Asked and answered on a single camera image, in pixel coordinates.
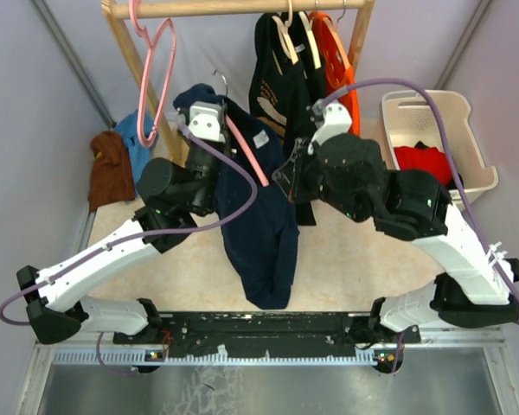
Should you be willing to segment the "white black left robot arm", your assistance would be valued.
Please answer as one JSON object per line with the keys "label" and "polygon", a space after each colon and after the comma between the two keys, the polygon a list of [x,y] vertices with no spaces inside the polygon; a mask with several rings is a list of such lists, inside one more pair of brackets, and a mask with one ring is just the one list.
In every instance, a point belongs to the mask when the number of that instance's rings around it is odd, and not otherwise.
{"label": "white black left robot arm", "polygon": [[213,211],[220,155],[228,151],[223,127],[190,127],[183,167],[161,157],[148,162],[138,183],[144,205],[107,237],[48,268],[27,265],[16,274],[29,326],[42,344],[64,342],[82,332],[116,333],[128,340],[156,341],[163,323],[150,299],[91,297],[92,290],[146,259],[166,253],[201,231],[195,216]]}

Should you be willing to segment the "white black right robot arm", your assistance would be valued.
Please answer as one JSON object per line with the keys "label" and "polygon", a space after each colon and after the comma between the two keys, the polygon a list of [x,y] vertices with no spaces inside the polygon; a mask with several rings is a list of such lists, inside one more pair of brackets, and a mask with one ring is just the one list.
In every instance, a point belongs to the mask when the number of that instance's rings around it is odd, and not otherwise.
{"label": "white black right robot arm", "polygon": [[320,200],[356,223],[372,220],[376,231],[442,267],[424,287],[374,301],[367,327],[377,341],[433,322],[461,329],[518,322],[508,285],[519,277],[519,260],[491,257],[439,180],[420,169],[388,169],[376,141],[349,133],[323,144],[299,139],[272,179],[289,201]]}

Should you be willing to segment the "navy blue t shirt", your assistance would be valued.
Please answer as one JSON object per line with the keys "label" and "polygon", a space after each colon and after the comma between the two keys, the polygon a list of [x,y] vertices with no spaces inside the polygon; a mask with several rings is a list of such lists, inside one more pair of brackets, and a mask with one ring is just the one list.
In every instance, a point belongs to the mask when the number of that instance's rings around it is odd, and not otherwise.
{"label": "navy blue t shirt", "polygon": [[[227,103],[227,113],[251,148],[266,176],[282,166],[284,151],[270,126],[240,108],[231,99],[199,83],[180,93],[175,108],[187,109],[196,101]],[[298,224],[295,205],[280,187],[256,182],[255,201],[236,219],[221,226],[227,258],[240,277],[247,300],[263,310],[287,307],[298,256]]]}

